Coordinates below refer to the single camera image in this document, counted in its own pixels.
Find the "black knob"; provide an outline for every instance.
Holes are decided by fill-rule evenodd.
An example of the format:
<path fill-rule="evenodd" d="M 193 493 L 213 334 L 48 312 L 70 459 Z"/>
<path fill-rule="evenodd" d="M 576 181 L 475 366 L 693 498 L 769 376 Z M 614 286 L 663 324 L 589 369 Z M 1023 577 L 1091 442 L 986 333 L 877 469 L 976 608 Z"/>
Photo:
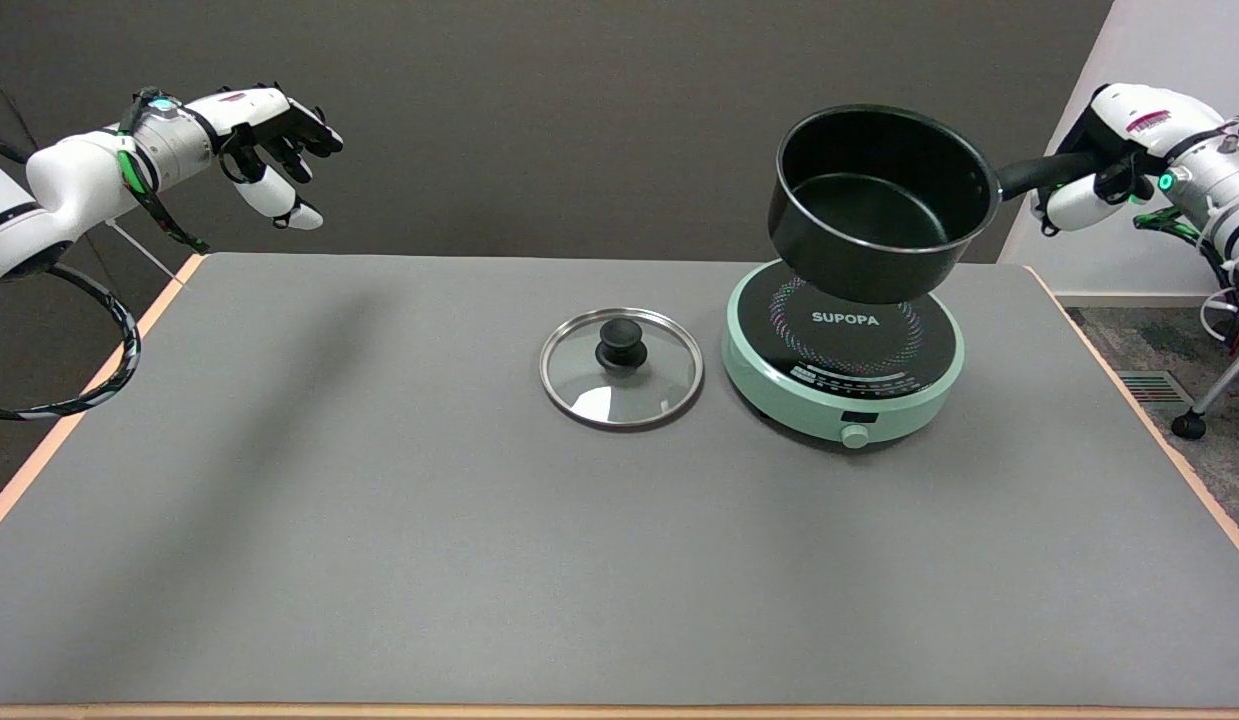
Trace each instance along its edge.
<path fill-rule="evenodd" d="M 607 371 L 632 371 L 646 363 L 641 325 L 628 318 L 606 320 L 597 343 L 597 363 Z"/>

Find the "glass lid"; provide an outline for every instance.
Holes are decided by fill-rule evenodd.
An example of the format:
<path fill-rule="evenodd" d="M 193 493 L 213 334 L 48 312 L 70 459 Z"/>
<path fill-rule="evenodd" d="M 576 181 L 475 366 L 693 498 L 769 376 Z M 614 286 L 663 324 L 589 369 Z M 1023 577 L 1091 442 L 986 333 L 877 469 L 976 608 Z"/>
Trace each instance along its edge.
<path fill-rule="evenodd" d="M 703 352 L 664 315 L 593 310 L 546 338 L 540 379 L 554 404 L 577 420 L 642 428 L 686 409 L 703 385 Z"/>

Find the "stainless steel rim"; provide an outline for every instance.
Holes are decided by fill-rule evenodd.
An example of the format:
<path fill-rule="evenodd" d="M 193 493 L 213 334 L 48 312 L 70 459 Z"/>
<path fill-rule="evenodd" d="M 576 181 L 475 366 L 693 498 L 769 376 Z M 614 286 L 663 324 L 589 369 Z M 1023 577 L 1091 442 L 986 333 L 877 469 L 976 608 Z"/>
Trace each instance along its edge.
<path fill-rule="evenodd" d="M 546 362 L 553 356 L 553 349 L 556 345 L 561 342 L 561 338 L 574 332 L 576 328 L 581 328 L 586 323 L 596 322 L 600 318 L 633 318 L 644 320 L 647 323 L 659 325 L 660 328 L 674 333 L 676 340 L 681 341 L 686 349 L 691 352 L 691 362 L 695 364 L 695 377 L 691 378 L 691 387 L 686 389 L 686 397 L 680 398 L 680 400 L 669 406 L 668 410 L 654 418 L 647 418 L 643 420 L 628 420 L 628 421 L 611 421 L 611 420 L 595 420 L 592 418 L 584 418 L 577 413 L 574 413 L 572 406 L 565 402 L 565 398 L 560 397 L 553 388 L 553 383 L 549 377 L 546 377 Z M 587 314 L 574 316 L 574 318 L 567 320 L 567 322 L 560 323 L 550 336 L 546 337 L 546 342 L 543 343 L 543 349 L 540 351 L 540 383 L 543 389 L 545 389 L 546 395 L 551 398 L 553 404 L 560 406 L 561 410 L 567 413 L 570 416 L 582 420 L 584 423 L 592 425 L 601 425 L 601 428 L 642 428 L 642 425 L 650 425 L 660 420 L 665 420 L 680 413 L 680 410 L 689 404 L 695 395 L 698 395 L 698 389 L 703 384 L 703 352 L 698 347 L 695 336 L 689 333 L 686 328 L 683 328 L 676 320 L 669 318 L 669 316 L 655 314 L 654 310 L 642 310 L 641 307 L 603 307 L 601 310 L 592 310 Z"/>
<path fill-rule="evenodd" d="M 980 170 L 983 170 L 984 178 L 989 182 L 987 213 L 984 214 L 984 219 L 979 223 L 979 226 L 970 233 L 966 233 L 965 237 L 957 238 L 957 240 L 944 243 L 944 245 L 890 247 L 890 245 L 878 245 L 878 243 L 871 240 L 864 240 L 864 238 L 860 237 L 847 235 L 846 233 L 838 230 L 838 228 L 833 228 L 831 226 L 824 223 L 823 221 L 817 218 L 814 213 L 807 209 L 807 207 L 802 204 L 800 201 L 797 200 L 797 196 L 792 193 L 792 187 L 788 187 L 788 178 L 783 173 L 783 155 L 784 151 L 788 150 L 788 143 L 792 141 L 793 136 L 795 136 L 797 133 L 800 133 L 802 128 L 808 126 L 808 124 L 815 120 L 826 118 L 828 115 L 835 115 L 840 113 L 856 113 L 856 112 L 887 113 L 890 115 L 900 115 L 901 118 L 908 118 L 911 120 L 924 124 L 924 126 L 934 129 L 934 131 L 937 133 L 942 133 L 942 135 L 950 138 L 954 143 L 958 143 L 958 145 L 961 145 L 963 149 L 970 152 L 970 155 L 975 159 L 975 164 L 979 165 Z M 812 223 L 819 226 L 820 229 L 824 229 L 825 232 L 836 235 L 838 238 L 840 238 L 840 240 L 851 242 L 859 247 L 867 247 L 867 249 L 870 250 L 892 252 L 892 254 L 896 255 L 934 255 L 937 252 L 950 252 L 957 249 L 958 247 L 970 245 L 970 242 L 975 240 L 975 237 L 979 235 L 979 233 L 985 232 L 985 229 L 987 229 L 987 226 L 992 222 L 992 218 L 997 214 L 999 197 L 1000 195 L 1002 195 L 1002 191 L 1000 191 L 1000 186 L 997 182 L 997 172 L 992 170 L 991 165 L 987 162 L 987 159 L 984 157 L 984 154 L 976 150 L 976 147 L 965 138 L 959 135 L 958 131 L 954 131 L 954 129 L 945 126 L 945 124 L 939 123 L 939 120 L 935 120 L 934 118 L 927 118 L 926 115 L 922 115 L 919 113 L 913 113 L 912 110 L 904 110 L 902 108 L 892 108 L 890 105 L 840 105 L 838 108 L 829 108 L 826 110 L 819 110 L 817 113 L 807 115 L 805 119 L 794 124 L 794 126 L 789 129 L 787 135 L 783 136 L 783 141 L 779 143 L 779 151 L 776 152 L 776 177 L 779 178 L 779 186 L 783 187 L 783 192 L 784 196 L 788 197 L 788 202 L 790 202 L 794 206 L 794 208 L 800 209 L 800 213 L 804 214 Z"/>

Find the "mint green induction cooker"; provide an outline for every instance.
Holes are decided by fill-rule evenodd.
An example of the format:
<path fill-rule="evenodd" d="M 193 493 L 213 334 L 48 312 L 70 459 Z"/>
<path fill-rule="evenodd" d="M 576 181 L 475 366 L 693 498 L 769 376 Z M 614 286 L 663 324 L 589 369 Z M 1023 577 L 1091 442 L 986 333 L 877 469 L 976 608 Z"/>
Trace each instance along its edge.
<path fill-rule="evenodd" d="M 730 295 L 724 356 L 733 387 L 760 413 L 857 449 L 933 420 L 966 347 L 933 295 L 897 305 L 849 302 L 774 260 Z"/>

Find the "black pot handle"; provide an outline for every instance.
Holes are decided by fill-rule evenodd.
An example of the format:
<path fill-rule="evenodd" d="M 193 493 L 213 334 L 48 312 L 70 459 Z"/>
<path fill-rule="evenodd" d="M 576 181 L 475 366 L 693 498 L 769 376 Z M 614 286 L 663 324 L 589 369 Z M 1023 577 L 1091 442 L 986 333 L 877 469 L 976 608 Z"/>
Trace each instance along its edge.
<path fill-rule="evenodd" d="M 1016 200 L 1027 191 L 1038 187 L 1068 183 L 1098 173 L 1104 169 L 1099 157 L 1090 152 L 1061 152 L 1047 157 L 1020 160 L 997 170 L 997 181 L 1002 186 L 1002 202 Z"/>

